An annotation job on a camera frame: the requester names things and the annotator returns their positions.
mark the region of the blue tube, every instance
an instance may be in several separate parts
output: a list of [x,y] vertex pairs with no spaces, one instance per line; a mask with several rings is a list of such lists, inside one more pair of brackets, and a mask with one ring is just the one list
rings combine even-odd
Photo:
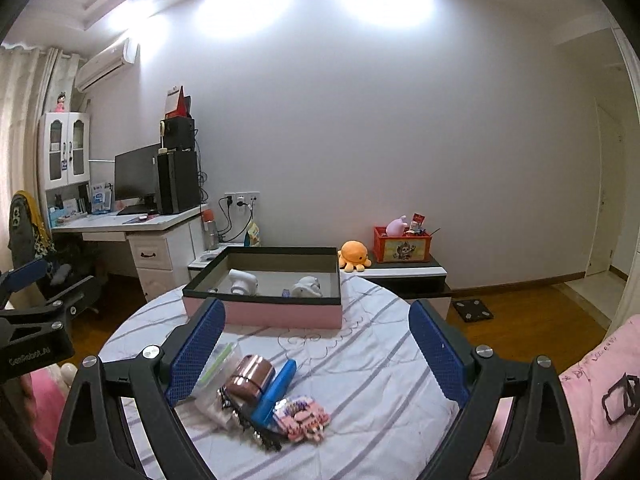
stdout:
[[258,405],[251,415],[251,420],[254,424],[262,428],[266,428],[269,425],[271,417],[273,416],[273,408],[276,403],[284,397],[284,394],[287,393],[287,388],[291,384],[293,376],[296,374],[296,368],[296,362],[293,359],[289,359],[284,363],[282,370],[280,370],[276,378],[271,381],[267,391],[260,398]]

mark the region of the white tablecloth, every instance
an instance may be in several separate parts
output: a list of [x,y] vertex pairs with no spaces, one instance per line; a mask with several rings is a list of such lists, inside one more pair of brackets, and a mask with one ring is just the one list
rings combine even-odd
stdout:
[[[265,452],[248,436],[219,431],[192,402],[176,408],[189,436],[220,480],[414,480],[443,438],[458,407],[440,391],[409,332],[409,305],[355,274],[341,275],[343,329],[287,330],[228,326],[221,342],[298,371],[289,394],[315,398],[332,416],[326,438]],[[180,289],[146,304],[107,341],[100,358],[114,361],[160,345],[187,321]],[[146,474],[164,478],[135,403],[123,399]]]

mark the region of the metal bolt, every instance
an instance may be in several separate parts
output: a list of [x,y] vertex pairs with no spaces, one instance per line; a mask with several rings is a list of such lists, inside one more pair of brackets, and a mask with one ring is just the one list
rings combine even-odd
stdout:
[[551,359],[546,355],[539,355],[536,361],[543,368],[551,368]]
[[82,366],[85,368],[91,368],[98,362],[98,358],[95,355],[88,355],[84,359],[82,359]]
[[484,359],[488,359],[494,355],[494,349],[487,345],[480,345],[476,348],[476,354]]
[[142,355],[147,359],[155,359],[159,353],[160,349],[156,345],[148,346],[142,351]]

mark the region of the metallic brown cylinder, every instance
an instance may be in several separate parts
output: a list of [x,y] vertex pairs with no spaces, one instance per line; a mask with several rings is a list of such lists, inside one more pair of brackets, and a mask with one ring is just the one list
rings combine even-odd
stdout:
[[274,374],[275,369],[267,359],[259,355],[247,355],[226,380],[225,387],[231,395],[254,405],[271,383]]

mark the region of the red crate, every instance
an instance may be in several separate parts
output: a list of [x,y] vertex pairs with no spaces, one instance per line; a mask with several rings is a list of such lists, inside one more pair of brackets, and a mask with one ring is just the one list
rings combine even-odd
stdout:
[[373,228],[373,253],[379,264],[428,262],[431,235],[386,235],[386,227]]

